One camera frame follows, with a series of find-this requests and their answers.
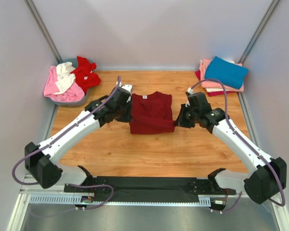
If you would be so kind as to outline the magenta folded shirt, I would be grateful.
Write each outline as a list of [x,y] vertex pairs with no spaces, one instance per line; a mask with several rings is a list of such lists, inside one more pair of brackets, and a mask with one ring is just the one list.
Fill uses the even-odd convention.
[[[200,70],[197,70],[195,72],[196,77],[198,80],[200,80]],[[212,96],[218,96],[218,95],[223,95],[223,91],[220,92],[207,92],[208,96],[212,97]]]

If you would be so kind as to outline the aluminium frame rail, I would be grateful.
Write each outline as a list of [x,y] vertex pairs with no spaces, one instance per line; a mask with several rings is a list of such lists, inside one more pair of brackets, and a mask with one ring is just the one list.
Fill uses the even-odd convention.
[[[33,178],[32,175],[26,174],[24,178],[25,183],[33,183],[35,179]],[[64,184],[55,184],[54,186],[43,189],[39,184],[37,185],[22,185],[21,186],[21,191],[22,192],[27,192],[27,193],[44,193],[44,194],[61,194],[64,193]],[[281,198],[280,193],[277,193],[274,195],[272,198]]]

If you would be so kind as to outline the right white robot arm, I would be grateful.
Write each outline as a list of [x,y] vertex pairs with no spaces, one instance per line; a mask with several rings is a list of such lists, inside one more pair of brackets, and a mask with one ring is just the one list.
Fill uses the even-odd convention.
[[276,194],[285,205],[283,190],[287,182],[287,164],[282,158],[273,158],[256,146],[236,127],[227,113],[221,109],[212,109],[204,93],[186,92],[187,103],[181,105],[176,127],[193,128],[195,125],[223,141],[247,169],[247,173],[233,172],[220,168],[208,175],[207,188],[212,194],[224,189],[246,193],[249,198],[262,204]]

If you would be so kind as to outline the blue folded shirt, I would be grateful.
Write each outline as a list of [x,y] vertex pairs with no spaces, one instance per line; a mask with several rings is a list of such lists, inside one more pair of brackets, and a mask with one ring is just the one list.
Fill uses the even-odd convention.
[[206,67],[204,78],[217,79],[225,86],[243,90],[244,78],[248,71],[247,68],[240,64],[234,64],[215,56]]

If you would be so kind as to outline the pink crumpled shirt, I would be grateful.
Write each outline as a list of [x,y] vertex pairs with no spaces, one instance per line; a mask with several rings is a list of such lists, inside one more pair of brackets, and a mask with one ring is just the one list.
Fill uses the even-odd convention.
[[85,93],[76,83],[75,74],[69,72],[57,74],[57,67],[51,66],[43,96],[50,98],[54,102],[72,103],[82,100]]

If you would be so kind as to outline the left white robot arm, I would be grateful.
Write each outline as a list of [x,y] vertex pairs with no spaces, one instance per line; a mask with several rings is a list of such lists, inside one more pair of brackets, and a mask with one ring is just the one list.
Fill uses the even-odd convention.
[[72,184],[80,193],[92,187],[92,175],[83,166],[61,165],[62,157],[84,137],[116,120],[131,122],[132,85],[118,85],[109,96],[91,101],[66,127],[47,140],[25,147],[25,168],[42,188]]

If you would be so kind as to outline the black base mat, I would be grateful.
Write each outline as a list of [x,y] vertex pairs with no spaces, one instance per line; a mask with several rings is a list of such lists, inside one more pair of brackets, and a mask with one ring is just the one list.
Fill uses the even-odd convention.
[[192,203],[199,195],[235,195],[209,179],[174,177],[106,177],[90,178],[85,186],[110,185],[114,188],[111,202]]

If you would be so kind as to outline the dark red t-shirt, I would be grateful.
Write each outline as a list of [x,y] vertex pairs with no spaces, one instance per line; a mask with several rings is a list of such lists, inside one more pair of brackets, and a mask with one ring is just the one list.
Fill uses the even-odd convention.
[[172,117],[172,96],[156,91],[149,95],[132,95],[132,121],[130,133],[153,135],[172,133],[175,130]]

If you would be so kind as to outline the white folded shirt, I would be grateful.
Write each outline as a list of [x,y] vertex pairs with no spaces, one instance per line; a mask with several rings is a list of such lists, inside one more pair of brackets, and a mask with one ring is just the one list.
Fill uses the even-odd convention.
[[207,92],[220,92],[223,91],[223,89],[217,89],[217,88],[205,88]]

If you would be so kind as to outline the bright red crumpled shirt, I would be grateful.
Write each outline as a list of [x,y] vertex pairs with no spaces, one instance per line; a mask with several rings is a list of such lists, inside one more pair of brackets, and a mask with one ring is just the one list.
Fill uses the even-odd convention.
[[87,94],[87,91],[91,87],[98,86],[101,83],[101,79],[94,72],[96,69],[96,63],[90,63],[84,57],[77,57],[78,67],[71,73],[75,75],[75,82],[77,85]]

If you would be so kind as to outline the white crumpled shirt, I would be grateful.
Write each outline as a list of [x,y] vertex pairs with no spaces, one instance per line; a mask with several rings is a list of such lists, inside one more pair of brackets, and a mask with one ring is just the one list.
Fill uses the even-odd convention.
[[58,92],[54,93],[55,95],[65,93],[75,82],[76,76],[72,73],[75,68],[71,62],[66,62],[58,64],[56,66],[57,81],[55,85],[58,88]]

